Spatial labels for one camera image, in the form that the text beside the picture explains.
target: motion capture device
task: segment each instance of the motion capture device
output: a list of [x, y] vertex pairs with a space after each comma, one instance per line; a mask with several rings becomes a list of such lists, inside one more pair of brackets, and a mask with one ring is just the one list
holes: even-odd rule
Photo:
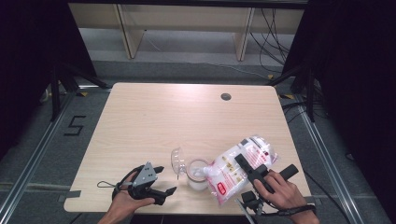
[[[157, 180], [157, 174], [163, 171], [163, 166], [153, 168], [148, 161], [146, 165], [141, 165], [134, 168], [128, 175], [126, 175], [121, 182], [116, 184], [113, 190], [112, 199], [122, 190], [121, 186], [127, 186], [128, 194], [133, 199], [153, 198], [154, 204], [163, 205], [166, 197], [171, 196], [177, 187], [167, 189], [165, 192], [152, 189], [151, 185]], [[129, 175], [137, 172], [131, 182], [125, 182]]]
[[[275, 191], [271, 188], [271, 186], [264, 180], [264, 177], [268, 175], [268, 169], [267, 167], [263, 164], [259, 166], [257, 169], [253, 169], [248, 161], [245, 159], [245, 157], [242, 154], [239, 154], [238, 156], [235, 157], [236, 162], [241, 166], [241, 168], [247, 173], [247, 179], [249, 182], [253, 185], [253, 188], [256, 190], [254, 187], [254, 180], [258, 179], [259, 181], [262, 182], [264, 187], [268, 190], [270, 193], [275, 193]], [[295, 167], [293, 164], [285, 168], [283, 171], [280, 172], [280, 175], [285, 180], [288, 180], [292, 176], [298, 173], [297, 167]], [[245, 193], [242, 193], [242, 201], [239, 201], [238, 199], [235, 200], [235, 202], [239, 205], [241, 208], [242, 212], [245, 214], [247, 219], [249, 220], [250, 224], [256, 224], [258, 219], [261, 219], [262, 217], [272, 217], [272, 216], [291, 216], [299, 212], [303, 212], [306, 210], [313, 210], [314, 213], [316, 211], [316, 207], [312, 204], [308, 204], [305, 206], [301, 207], [295, 207], [295, 208], [290, 208], [290, 209], [283, 209], [283, 210], [278, 210], [275, 213], [264, 213], [262, 211], [264, 207], [264, 203], [267, 203], [269, 206], [275, 208], [269, 201], [265, 200], [259, 193], [258, 197], [256, 194], [251, 190]], [[248, 212], [248, 208], [253, 210], [255, 213], [254, 218], [256, 221], [252, 218], [252, 216]]]

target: plastic bag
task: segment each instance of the plastic bag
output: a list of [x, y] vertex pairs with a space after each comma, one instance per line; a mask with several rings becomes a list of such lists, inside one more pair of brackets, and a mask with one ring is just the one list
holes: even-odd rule
[[257, 169], [262, 164], [270, 168], [277, 160], [272, 146], [258, 135], [245, 138], [238, 145], [219, 155], [203, 170], [219, 205], [227, 202], [249, 182], [248, 175], [235, 160], [235, 157], [241, 153], [253, 169]]

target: wooden table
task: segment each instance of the wooden table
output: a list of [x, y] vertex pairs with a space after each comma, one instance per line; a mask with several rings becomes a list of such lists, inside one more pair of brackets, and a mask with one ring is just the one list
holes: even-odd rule
[[[221, 98], [223, 93], [231, 100]], [[233, 201], [222, 207], [210, 190], [195, 191], [187, 176], [177, 180], [171, 151], [181, 147], [186, 161], [213, 161], [222, 152], [253, 134], [264, 137], [281, 157], [272, 169], [293, 163], [300, 173], [290, 179], [304, 196], [311, 193], [291, 139], [276, 91], [266, 86], [118, 83], [114, 85], [71, 188], [80, 197], [68, 198], [68, 212], [105, 212], [113, 189], [100, 189], [100, 181], [116, 184], [133, 168], [150, 161], [163, 166], [154, 189], [177, 187], [163, 206], [151, 205], [140, 214], [238, 215]], [[252, 189], [248, 184], [242, 191]]]

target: wrist strap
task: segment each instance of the wrist strap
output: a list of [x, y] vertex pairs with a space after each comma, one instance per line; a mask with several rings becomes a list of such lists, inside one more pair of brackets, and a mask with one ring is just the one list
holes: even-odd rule
[[289, 217], [297, 213], [301, 213], [304, 211], [312, 210], [314, 214], [317, 213], [317, 208], [313, 204], [307, 204], [301, 207], [293, 207], [288, 209], [282, 209], [275, 213], [266, 213], [262, 214], [264, 217], [273, 217], [273, 216], [280, 216], [280, 217]]

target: wrist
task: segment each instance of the wrist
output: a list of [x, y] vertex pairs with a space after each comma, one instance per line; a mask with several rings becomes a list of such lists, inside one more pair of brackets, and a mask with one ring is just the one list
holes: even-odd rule
[[301, 213], [294, 214], [290, 216], [291, 221], [294, 224], [319, 224], [318, 217], [313, 211], [303, 211]]
[[98, 224], [117, 224], [121, 222], [118, 216], [112, 212], [106, 212], [105, 215], [99, 220]]

